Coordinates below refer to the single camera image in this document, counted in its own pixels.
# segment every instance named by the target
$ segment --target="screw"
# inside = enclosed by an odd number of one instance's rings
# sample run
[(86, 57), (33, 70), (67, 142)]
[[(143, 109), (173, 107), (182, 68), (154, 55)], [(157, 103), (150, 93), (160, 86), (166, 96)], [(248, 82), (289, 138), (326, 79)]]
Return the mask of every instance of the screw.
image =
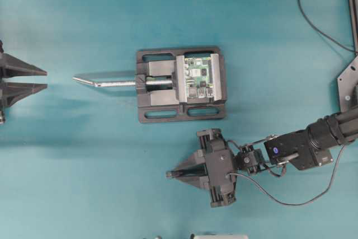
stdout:
[[(73, 79), (75, 81), (87, 84), (87, 85), (91, 85), (94, 87), (127, 87), (127, 86), (135, 86), (136, 85), (136, 81), (135, 80), (131, 80), (131, 81), (103, 81), (103, 82), (96, 82), (90, 79), (85, 79), (85, 78), (81, 78), (81, 77), (73, 77)], [(173, 81), (171, 79), (161, 79), (161, 78), (152, 78), (152, 77), (147, 77), (146, 81), (145, 81), (145, 85), (172, 85)]]

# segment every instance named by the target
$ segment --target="green circuit board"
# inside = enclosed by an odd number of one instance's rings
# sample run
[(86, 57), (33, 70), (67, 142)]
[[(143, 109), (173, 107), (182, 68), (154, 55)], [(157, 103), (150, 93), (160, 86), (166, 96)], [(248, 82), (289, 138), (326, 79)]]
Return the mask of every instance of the green circuit board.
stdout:
[(188, 98), (213, 97), (211, 58), (185, 58), (184, 75)]

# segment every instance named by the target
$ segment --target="teal surface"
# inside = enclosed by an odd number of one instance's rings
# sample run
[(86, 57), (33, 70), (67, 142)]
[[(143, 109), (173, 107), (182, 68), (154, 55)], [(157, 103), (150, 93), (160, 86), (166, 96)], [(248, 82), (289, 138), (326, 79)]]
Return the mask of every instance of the teal surface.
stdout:
[[(324, 31), (352, 44), (347, 0), (303, 6)], [(8, 109), (1, 127), (0, 238), (357, 236), (356, 144), (332, 190), (301, 208), (277, 205), (242, 179), (235, 204), (211, 209), (207, 192), (165, 178), (198, 148), (198, 130), (221, 128), (246, 143), (339, 110), (336, 77), (353, 54), (315, 33), (296, 0), (0, 0), (0, 36), (6, 52), (49, 74), (12, 79), (49, 87)], [(225, 56), (224, 120), (140, 124), (134, 91), (71, 79), (134, 74), (139, 49), (199, 45), (218, 45)], [(290, 166), (283, 179), (255, 179), (295, 203), (325, 189), (332, 169)]]

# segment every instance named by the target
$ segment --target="metal plate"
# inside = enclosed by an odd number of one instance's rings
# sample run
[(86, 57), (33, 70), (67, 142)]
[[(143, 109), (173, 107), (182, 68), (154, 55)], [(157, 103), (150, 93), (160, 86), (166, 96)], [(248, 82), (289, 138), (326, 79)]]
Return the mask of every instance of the metal plate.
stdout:
[(358, 57), (338, 76), (337, 83), (341, 112), (345, 112), (356, 105), (354, 89), (358, 84)]

